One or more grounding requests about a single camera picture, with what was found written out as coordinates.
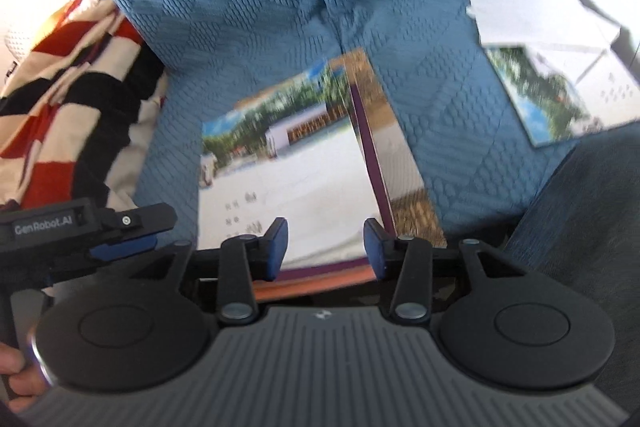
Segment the blue cushion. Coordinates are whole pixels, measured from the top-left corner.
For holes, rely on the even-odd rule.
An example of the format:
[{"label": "blue cushion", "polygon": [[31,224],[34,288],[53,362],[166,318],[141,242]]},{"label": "blue cushion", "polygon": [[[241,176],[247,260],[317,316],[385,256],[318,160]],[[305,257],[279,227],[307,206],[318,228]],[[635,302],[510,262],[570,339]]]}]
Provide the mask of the blue cushion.
[{"label": "blue cushion", "polygon": [[538,150],[478,46],[468,0],[116,0],[172,69],[136,203],[196,233],[200,126],[240,98],[362,46],[446,233],[521,214],[572,147]]}]

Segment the human hand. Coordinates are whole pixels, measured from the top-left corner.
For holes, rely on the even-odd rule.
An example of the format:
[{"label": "human hand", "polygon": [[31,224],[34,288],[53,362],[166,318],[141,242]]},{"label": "human hand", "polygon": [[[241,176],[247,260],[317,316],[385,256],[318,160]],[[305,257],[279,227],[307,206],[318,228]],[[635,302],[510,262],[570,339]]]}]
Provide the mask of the human hand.
[{"label": "human hand", "polygon": [[14,413],[30,406],[48,387],[39,365],[30,365],[26,369],[25,365],[26,360],[18,349],[0,343],[0,375],[11,375],[9,386],[19,395],[8,404]]}]

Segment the white paper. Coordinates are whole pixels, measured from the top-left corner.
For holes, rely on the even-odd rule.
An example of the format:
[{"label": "white paper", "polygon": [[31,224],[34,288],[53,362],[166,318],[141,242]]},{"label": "white paper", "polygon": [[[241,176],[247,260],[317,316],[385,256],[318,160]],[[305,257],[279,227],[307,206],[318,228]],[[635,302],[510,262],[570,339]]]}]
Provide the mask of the white paper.
[{"label": "white paper", "polygon": [[587,52],[581,50],[556,50],[544,45],[526,46],[538,60],[551,69],[562,73],[572,84],[577,84],[591,68],[603,52]]},{"label": "white paper", "polygon": [[591,117],[604,128],[640,119],[640,87],[612,51],[595,63],[575,89]]},{"label": "white paper", "polygon": [[546,44],[601,52],[606,36],[579,0],[471,0],[484,47]]},{"label": "white paper", "polygon": [[543,78],[548,78],[552,74],[558,73],[558,68],[546,60],[544,49],[537,46],[524,46],[524,51],[527,54],[531,66],[533,66],[536,73]]},{"label": "white paper", "polygon": [[611,22],[608,19],[605,19],[603,16],[587,7],[585,7],[584,10],[585,12],[587,12],[587,15],[596,23],[596,26],[600,30],[600,33],[602,34],[604,39],[609,44],[613,44],[620,36],[620,25],[616,24],[615,22]]}]

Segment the striped fabric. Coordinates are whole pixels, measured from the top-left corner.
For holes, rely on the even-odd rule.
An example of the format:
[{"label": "striped fabric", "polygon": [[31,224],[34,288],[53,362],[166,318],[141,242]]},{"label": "striped fabric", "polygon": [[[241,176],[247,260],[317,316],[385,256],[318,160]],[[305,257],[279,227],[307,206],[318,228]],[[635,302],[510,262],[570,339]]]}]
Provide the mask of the striped fabric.
[{"label": "striped fabric", "polygon": [[81,197],[134,207],[166,87],[164,65],[113,0],[67,17],[2,90],[2,210]]}]

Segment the grey fabric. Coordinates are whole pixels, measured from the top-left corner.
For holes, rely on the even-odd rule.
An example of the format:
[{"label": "grey fabric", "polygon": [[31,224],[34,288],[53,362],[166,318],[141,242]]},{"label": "grey fabric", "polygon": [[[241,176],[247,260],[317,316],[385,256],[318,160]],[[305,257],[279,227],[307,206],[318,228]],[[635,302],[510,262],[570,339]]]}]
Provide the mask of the grey fabric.
[{"label": "grey fabric", "polygon": [[603,134],[565,158],[506,252],[596,301],[616,347],[596,381],[624,409],[640,407],[640,131]]}]

